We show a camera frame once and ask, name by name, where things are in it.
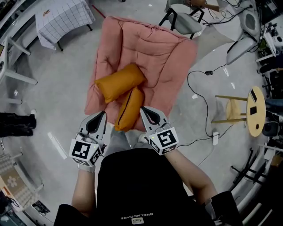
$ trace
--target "wooden stool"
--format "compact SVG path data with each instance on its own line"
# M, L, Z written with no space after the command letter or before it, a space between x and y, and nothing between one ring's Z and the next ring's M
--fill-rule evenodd
M248 94L248 98L219 95L216 95L215 97L229 99L226 106L227 120L212 121L211 123L230 122L234 124L239 121L247 121L249 133L252 136L256 137L261 133L265 123L266 107L264 95L259 87L252 87ZM239 101L247 102L246 113L241 113Z

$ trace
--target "gray shorts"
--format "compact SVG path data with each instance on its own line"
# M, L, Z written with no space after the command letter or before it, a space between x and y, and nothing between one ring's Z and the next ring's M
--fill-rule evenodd
M149 148L153 149L148 143L144 142L137 142L132 148L129 145L129 142L126 138L126 134L124 131L116 131L113 127L111 136L110 136L110 143L108 149L104 155L104 157L113 154L119 151L127 151L135 148Z

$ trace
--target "black t-shirt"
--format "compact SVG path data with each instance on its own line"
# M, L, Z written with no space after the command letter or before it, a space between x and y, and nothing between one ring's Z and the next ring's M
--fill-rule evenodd
M90 218L64 204L54 225L214 225L204 208L188 197L166 157L152 149L107 156L98 182L97 207Z

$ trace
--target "black pants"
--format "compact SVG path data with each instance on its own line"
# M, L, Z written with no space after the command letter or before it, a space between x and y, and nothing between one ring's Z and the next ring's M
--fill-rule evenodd
M272 69L275 69L275 68L280 68L281 65L278 64L277 60L275 59L275 57L270 57L270 58L267 58L265 60L262 60L262 63L263 64L266 64L265 66L262 66L260 68L260 72L261 74L263 73L266 73Z
M36 127L34 115L18 116L14 113L0 113L0 137L32 136Z

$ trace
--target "gray chair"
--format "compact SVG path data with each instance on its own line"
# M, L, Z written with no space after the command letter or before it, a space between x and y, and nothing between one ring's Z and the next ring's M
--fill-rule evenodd
M190 39L192 39L196 32L202 30L202 26L199 23L203 18L204 11L200 8L194 8L194 11L190 14L177 13L171 7L174 4L186 5L185 0L167 0L165 8L167 14L158 25L161 26L165 20L168 20L171 23L171 30L176 29L181 34L192 34L190 37ZM201 14L198 21L196 21L192 16L198 11L200 11Z

